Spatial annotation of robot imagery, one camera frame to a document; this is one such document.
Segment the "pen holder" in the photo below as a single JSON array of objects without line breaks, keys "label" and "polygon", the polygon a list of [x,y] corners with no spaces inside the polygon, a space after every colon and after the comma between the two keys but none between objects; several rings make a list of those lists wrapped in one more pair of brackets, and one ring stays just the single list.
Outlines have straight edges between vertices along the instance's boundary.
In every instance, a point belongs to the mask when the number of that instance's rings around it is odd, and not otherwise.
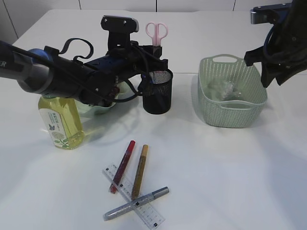
[{"label": "pen holder", "polygon": [[170,70],[150,72],[151,80],[143,92],[143,108],[150,114],[164,114],[171,107],[172,79]]}]

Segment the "silver glitter pen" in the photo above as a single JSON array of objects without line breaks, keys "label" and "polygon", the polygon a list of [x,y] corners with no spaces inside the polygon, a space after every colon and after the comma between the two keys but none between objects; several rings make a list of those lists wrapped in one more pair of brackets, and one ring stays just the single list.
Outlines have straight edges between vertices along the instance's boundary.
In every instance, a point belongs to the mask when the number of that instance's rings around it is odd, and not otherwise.
[{"label": "silver glitter pen", "polygon": [[135,199],[133,201],[131,201],[130,203],[127,203],[123,206],[120,206],[118,208],[115,208],[107,213],[105,213],[103,215],[103,218],[104,220],[111,220],[111,219],[114,219],[116,217],[119,217],[127,212],[130,212],[142,205],[145,205],[149,202],[152,202],[153,200],[156,200],[157,198],[159,197],[162,197],[164,196],[165,194],[168,194],[169,193],[169,190],[168,190],[168,187],[164,187],[164,188],[161,188],[157,191],[154,191],[152,193],[149,193],[147,195],[144,195],[144,196],[141,196],[140,198],[138,199]]}]

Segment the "yellow bottle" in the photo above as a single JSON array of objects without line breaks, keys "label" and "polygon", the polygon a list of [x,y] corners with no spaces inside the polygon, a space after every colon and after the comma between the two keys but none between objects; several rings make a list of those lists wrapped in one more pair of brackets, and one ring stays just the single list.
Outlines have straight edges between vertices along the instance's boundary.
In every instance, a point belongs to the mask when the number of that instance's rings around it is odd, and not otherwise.
[{"label": "yellow bottle", "polygon": [[74,99],[41,96],[38,109],[56,147],[72,150],[83,142],[84,133]]}]

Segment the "scissors handle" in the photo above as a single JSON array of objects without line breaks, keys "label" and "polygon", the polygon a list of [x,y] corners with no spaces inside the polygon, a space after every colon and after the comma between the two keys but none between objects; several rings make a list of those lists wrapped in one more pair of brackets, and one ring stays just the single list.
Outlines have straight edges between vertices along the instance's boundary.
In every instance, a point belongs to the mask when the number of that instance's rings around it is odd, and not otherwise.
[{"label": "scissors handle", "polygon": [[[151,34],[149,33],[149,31],[148,31],[148,26],[151,25],[151,24],[154,25],[154,35],[151,35]],[[159,26],[160,26],[160,25],[164,26],[164,28],[165,28],[165,34],[164,34],[163,36],[160,36],[160,34],[159,34]],[[162,40],[163,38],[165,38],[165,37],[167,36],[167,34],[168,34],[168,27],[167,27],[167,25],[165,25],[164,23],[154,23],[154,22],[150,22],[150,23],[148,23],[148,24],[146,25],[145,30],[146,30],[147,35],[148,35],[149,37],[152,38],[152,40],[153,40],[153,46],[160,46],[160,45],[161,45],[161,40]]]}]

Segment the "clear plastic ruler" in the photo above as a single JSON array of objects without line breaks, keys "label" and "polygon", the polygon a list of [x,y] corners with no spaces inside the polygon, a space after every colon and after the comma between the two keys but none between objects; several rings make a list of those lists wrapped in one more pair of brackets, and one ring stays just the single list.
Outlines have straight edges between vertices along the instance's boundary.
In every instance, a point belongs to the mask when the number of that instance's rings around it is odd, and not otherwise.
[{"label": "clear plastic ruler", "polygon": [[[117,166],[114,164],[102,170],[102,173],[107,177],[107,179],[115,185],[119,193],[124,197],[127,202],[131,201],[131,192],[133,184],[123,176],[119,185],[113,182],[113,178],[116,174]],[[158,228],[162,222],[165,220],[152,206],[150,203],[138,207],[134,210],[136,214],[141,218],[141,220],[146,224],[149,229]]]}]

